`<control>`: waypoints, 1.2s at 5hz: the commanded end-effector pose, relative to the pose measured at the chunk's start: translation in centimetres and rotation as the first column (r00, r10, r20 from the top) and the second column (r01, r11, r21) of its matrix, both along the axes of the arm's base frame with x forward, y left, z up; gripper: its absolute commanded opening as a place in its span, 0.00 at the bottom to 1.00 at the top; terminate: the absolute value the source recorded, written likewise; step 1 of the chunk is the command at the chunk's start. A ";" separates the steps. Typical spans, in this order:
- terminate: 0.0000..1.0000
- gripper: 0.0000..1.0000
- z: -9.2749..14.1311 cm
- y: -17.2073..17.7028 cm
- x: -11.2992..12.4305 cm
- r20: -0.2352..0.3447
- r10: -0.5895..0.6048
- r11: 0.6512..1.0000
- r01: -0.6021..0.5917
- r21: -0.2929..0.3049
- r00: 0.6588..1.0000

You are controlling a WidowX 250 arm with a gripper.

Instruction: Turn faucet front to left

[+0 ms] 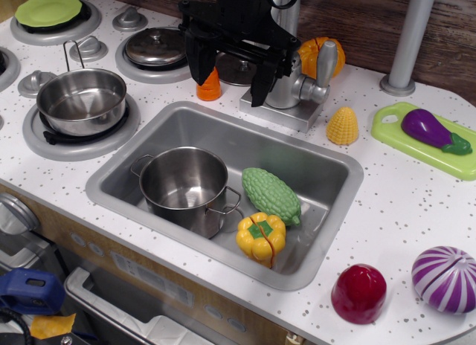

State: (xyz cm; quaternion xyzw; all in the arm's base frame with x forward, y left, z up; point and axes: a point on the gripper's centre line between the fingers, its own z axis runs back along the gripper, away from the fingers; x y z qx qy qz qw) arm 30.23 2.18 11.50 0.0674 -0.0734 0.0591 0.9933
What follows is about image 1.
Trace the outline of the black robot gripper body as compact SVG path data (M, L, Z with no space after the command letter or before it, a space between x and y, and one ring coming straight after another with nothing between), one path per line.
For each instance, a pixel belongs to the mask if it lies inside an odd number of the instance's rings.
M273 10L287 10L298 0L184 0L178 3L182 14L179 29L192 29L210 40L216 53L224 52L257 65L264 59L281 58L282 77L292 69L298 39L279 26Z

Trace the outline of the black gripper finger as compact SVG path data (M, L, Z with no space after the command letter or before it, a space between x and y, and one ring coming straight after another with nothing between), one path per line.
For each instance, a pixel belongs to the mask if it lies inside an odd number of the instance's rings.
M257 64L256 74L251 83L251 106L261 106L277 79L282 77L281 58L264 59Z
M191 28L184 38L191 77L202 86L215 68L216 50L210 40L197 36Z

